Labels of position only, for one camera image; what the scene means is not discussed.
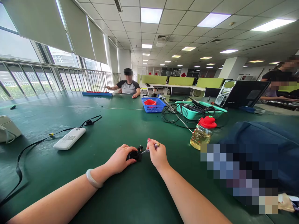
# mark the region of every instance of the roller blind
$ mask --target roller blind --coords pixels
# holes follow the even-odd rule
[[[55,0],[2,0],[20,36],[72,52]]]
[[[110,58],[111,58],[111,69],[112,72],[118,73],[118,60],[117,60],[117,48],[109,41]]]
[[[89,20],[91,41],[96,61],[107,64],[105,42],[103,33]]]
[[[72,0],[60,0],[60,6],[75,54],[96,60],[86,15]]]

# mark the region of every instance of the green workbench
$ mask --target green workbench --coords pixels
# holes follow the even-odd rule
[[[92,126],[68,151],[53,145],[66,133],[49,139],[21,158],[24,179],[16,194],[3,205],[8,218],[32,203],[84,174],[87,169],[105,163],[122,144],[143,147],[147,138],[163,143],[170,165],[210,200],[232,223],[298,223],[293,214],[260,215],[247,210],[207,175],[200,166],[200,151],[189,144],[191,132],[162,121],[161,113],[146,113],[140,97],[114,94],[82,96],[79,92],[60,92],[48,96],[4,102],[0,114],[8,115],[23,135],[11,144],[0,144],[0,193],[6,196],[18,182],[15,173],[19,152],[49,133],[80,126],[97,115],[103,118]],[[11,104],[17,108],[9,110]],[[235,122],[266,121],[283,125],[298,134],[298,116],[263,115],[229,110],[217,122],[227,124],[215,131],[211,143],[224,137]],[[142,162],[129,166],[108,179],[104,187],[86,203],[71,223],[183,223],[159,173],[144,154]]]

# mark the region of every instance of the oil bottle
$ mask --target oil bottle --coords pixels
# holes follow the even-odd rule
[[[215,118],[212,116],[206,116],[205,118],[200,118],[196,129],[190,140],[190,144],[200,150],[201,144],[209,144],[211,140],[211,135],[213,131],[211,129],[215,128],[217,124],[215,123]]]

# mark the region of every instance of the red bottle cap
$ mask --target red bottle cap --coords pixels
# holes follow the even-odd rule
[[[215,118],[213,118],[212,116],[200,118],[198,124],[207,129],[213,129],[217,127],[217,124],[215,123]]]

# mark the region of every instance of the yellow liquid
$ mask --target yellow liquid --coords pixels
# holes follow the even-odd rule
[[[204,132],[200,131],[200,130],[196,130],[193,135],[192,138],[190,140],[190,144],[200,150],[200,144],[209,144],[211,139],[210,135],[205,134]]]

